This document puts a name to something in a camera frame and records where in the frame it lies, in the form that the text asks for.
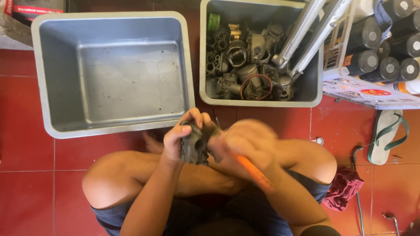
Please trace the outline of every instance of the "rag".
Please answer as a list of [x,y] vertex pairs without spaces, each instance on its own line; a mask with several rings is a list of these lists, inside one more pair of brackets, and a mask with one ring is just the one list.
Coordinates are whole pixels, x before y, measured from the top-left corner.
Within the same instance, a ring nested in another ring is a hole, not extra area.
[[356,195],[364,181],[359,177],[357,171],[340,166],[337,168],[331,187],[322,202],[328,208],[336,211],[344,211],[349,200]]

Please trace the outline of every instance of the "white basket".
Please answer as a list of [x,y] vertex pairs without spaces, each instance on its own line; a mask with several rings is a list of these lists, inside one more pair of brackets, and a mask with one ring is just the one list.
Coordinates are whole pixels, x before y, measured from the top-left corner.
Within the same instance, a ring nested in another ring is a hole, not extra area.
[[348,76],[343,67],[350,29],[353,24],[355,4],[351,4],[343,15],[344,27],[341,40],[337,41],[340,24],[333,29],[324,47],[323,93],[349,102],[362,104],[379,110],[420,109],[420,97],[376,85]]

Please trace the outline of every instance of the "red tile floor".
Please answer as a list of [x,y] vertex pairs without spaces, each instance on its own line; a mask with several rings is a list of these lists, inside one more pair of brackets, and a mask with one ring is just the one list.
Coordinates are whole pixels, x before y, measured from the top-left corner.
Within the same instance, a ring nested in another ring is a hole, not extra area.
[[[128,0],[115,7],[111,0],[84,1],[83,11],[152,10]],[[155,10],[169,7],[155,6]],[[176,7],[187,19],[196,105],[211,112],[199,97],[198,9]],[[54,139],[44,130],[33,52],[0,50],[0,236],[105,236],[83,196],[81,178],[101,156],[120,150],[144,151],[138,132],[76,139]],[[324,96],[314,108],[216,107],[221,126],[257,118],[272,126],[283,139],[323,137],[324,146],[340,165],[350,164],[356,145],[367,145],[375,110]],[[367,235],[395,235],[392,211],[402,231],[420,214],[420,110],[404,111],[410,136],[391,151],[387,164],[368,162],[367,149],[357,154],[357,168],[365,181],[360,200]],[[399,130],[396,138],[404,136]],[[343,236],[360,235],[356,199],[344,212],[323,208]]]

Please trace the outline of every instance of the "bare foot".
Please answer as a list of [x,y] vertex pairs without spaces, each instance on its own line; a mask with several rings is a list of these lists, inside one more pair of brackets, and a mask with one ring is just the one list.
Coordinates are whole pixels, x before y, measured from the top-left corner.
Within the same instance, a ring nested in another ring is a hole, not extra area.
[[162,154],[164,148],[163,143],[157,141],[156,138],[153,137],[147,130],[143,130],[141,132],[142,137],[146,142],[146,150],[150,153]]

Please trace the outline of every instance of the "flip-flop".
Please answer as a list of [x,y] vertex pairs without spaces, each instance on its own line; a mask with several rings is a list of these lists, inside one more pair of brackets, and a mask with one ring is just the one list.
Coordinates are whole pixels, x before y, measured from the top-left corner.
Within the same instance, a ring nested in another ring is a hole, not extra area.
[[[393,142],[400,123],[404,125],[407,134]],[[409,131],[408,123],[402,117],[402,110],[378,110],[367,153],[368,160],[375,165],[385,164],[389,150],[403,143],[407,139]]]

